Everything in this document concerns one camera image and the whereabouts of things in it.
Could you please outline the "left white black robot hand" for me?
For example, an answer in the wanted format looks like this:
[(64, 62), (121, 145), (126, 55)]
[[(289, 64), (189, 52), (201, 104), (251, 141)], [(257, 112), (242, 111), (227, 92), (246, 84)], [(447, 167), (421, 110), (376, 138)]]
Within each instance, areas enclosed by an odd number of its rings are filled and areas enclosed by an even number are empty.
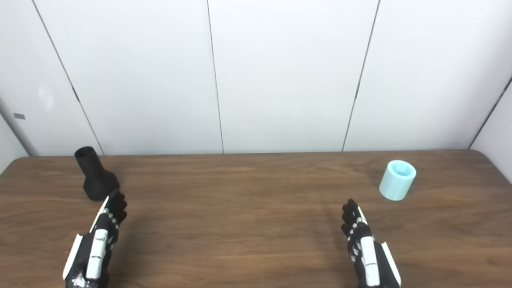
[(90, 231), (76, 235), (62, 273), (66, 288), (108, 287), (108, 266), (127, 217), (126, 207), (126, 196), (114, 190), (104, 200)]

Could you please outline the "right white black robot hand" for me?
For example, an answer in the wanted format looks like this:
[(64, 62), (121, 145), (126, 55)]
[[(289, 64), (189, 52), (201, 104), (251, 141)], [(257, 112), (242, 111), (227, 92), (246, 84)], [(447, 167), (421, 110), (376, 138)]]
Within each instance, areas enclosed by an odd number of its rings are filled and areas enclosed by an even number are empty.
[(360, 206), (349, 199), (342, 206), (341, 226), (359, 288), (400, 288), (402, 278), (386, 242), (377, 242)]

